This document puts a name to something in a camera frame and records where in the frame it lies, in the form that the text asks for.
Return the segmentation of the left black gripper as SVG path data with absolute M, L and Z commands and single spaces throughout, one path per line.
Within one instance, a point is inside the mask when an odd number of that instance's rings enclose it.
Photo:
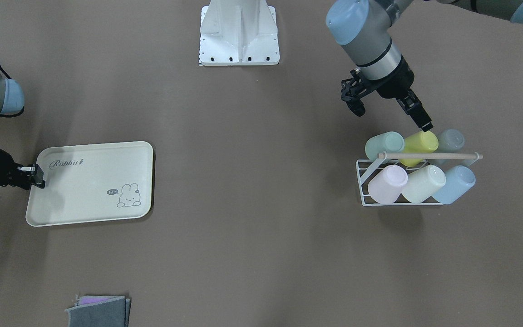
M 409 90 L 414 82 L 414 73 L 404 56 L 398 66 L 386 77 L 378 80 L 368 79 L 357 69 L 350 72 L 351 78 L 341 81 L 341 100 L 351 112 L 361 117 L 365 114 L 365 104 L 361 99 L 376 91 L 384 99 L 397 99 L 405 114 L 423 132 L 433 128 L 432 119 L 414 91 Z

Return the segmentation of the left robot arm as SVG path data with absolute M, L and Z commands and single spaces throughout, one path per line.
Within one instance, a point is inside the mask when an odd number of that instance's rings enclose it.
M 411 89 L 414 73 L 388 30 L 409 7 L 409 0 L 338 0 L 326 15 L 326 26 L 355 68 L 341 81 L 341 100 L 356 116 L 365 114 L 362 99 L 376 92 L 395 99 L 418 128 L 432 120 Z

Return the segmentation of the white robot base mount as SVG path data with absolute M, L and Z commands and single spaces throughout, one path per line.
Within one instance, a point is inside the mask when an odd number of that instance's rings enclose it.
M 276 9 L 265 0 L 212 0 L 201 8 L 201 66 L 280 62 Z

